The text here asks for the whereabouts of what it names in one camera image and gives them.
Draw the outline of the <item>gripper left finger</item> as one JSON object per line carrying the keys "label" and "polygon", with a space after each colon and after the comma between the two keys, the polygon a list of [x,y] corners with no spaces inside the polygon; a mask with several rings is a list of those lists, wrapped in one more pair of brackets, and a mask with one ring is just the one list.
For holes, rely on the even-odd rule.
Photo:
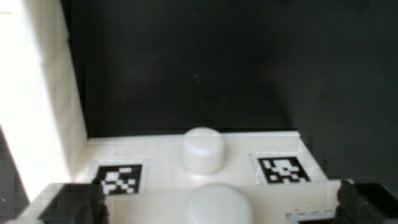
{"label": "gripper left finger", "polygon": [[108,224],[105,194],[98,184],[66,184],[39,215],[43,224]]}

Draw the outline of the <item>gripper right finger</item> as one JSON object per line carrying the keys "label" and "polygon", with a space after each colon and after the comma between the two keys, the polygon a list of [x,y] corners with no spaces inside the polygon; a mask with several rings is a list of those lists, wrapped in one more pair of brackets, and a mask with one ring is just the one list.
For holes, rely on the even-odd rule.
{"label": "gripper right finger", "polygon": [[398,224],[398,199],[378,183],[341,182],[336,224]]}

